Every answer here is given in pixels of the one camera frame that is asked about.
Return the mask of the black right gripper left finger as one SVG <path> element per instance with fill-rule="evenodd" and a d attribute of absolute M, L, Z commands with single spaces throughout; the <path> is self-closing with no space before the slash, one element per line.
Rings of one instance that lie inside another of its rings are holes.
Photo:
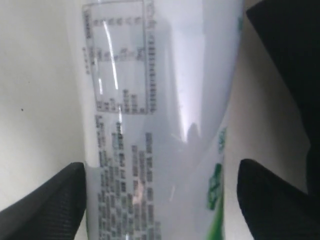
<path fill-rule="evenodd" d="M 87 204 L 84 164 L 74 162 L 0 212 L 2 240 L 73 240 Z"/>

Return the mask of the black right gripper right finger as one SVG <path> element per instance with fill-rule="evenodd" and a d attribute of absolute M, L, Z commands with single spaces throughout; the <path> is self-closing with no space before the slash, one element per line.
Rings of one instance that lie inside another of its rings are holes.
<path fill-rule="evenodd" d="M 320 204 L 253 159 L 240 161 L 237 200 L 255 240 L 318 240 Z"/>

